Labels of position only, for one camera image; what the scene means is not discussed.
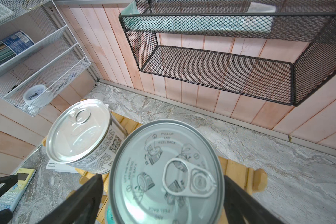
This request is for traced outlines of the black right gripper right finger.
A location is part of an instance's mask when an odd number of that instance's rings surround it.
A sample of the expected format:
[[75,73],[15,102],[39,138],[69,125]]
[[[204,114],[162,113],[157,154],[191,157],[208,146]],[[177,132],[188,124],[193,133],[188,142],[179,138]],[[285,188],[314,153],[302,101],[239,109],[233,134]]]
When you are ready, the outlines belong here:
[[231,178],[224,176],[224,209],[230,224],[281,224],[282,221],[265,209],[258,201],[240,188]]

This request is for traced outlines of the purple label tin can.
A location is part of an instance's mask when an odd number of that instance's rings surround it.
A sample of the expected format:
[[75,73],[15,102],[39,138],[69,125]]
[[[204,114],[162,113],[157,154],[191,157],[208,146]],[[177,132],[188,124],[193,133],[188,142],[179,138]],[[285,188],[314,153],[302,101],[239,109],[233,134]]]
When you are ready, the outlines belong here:
[[216,224],[225,184],[217,154],[194,127],[148,122],[121,144],[109,175],[118,224]]

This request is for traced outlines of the white label tin can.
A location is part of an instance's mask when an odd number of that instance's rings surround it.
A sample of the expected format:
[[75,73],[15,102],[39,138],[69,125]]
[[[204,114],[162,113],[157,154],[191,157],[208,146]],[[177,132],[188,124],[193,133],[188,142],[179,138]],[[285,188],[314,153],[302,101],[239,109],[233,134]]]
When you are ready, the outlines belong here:
[[87,99],[66,109],[46,140],[48,157],[93,174],[107,174],[128,132],[102,101]]

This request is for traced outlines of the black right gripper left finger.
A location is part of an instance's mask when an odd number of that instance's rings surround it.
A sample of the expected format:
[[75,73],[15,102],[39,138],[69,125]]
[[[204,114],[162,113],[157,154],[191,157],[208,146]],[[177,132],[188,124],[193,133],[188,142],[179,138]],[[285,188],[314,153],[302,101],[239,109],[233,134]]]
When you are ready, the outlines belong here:
[[39,223],[94,224],[102,196],[103,178],[96,174]]

